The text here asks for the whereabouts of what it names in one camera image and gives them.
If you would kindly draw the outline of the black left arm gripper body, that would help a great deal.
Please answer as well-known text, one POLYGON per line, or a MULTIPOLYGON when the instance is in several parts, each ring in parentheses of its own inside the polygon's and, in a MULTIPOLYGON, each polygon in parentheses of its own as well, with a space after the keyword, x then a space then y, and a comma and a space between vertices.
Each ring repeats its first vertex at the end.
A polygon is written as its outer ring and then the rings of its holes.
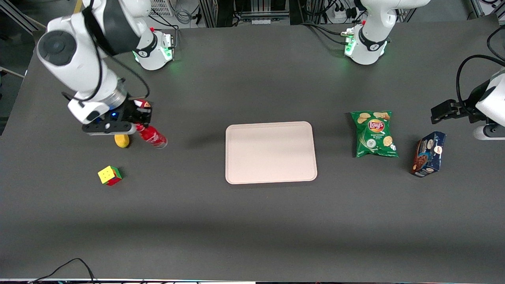
POLYGON ((460 89, 456 90, 458 99, 458 111, 455 119, 468 117, 470 123, 478 121, 489 122, 489 119, 481 111, 477 109, 476 104, 483 98, 486 89, 473 89, 467 99, 462 99, 460 89))

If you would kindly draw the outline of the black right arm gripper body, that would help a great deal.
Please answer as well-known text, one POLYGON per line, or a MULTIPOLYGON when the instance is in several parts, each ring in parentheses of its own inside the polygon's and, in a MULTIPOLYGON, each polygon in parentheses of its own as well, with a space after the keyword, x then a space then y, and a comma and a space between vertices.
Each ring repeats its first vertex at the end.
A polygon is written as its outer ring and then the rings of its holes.
POLYGON ((90 136, 131 135, 137 131, 133 114, 137 106, 126 100, 121 106, 97 117, 91 123, 82 126, 82 131, 90 136))

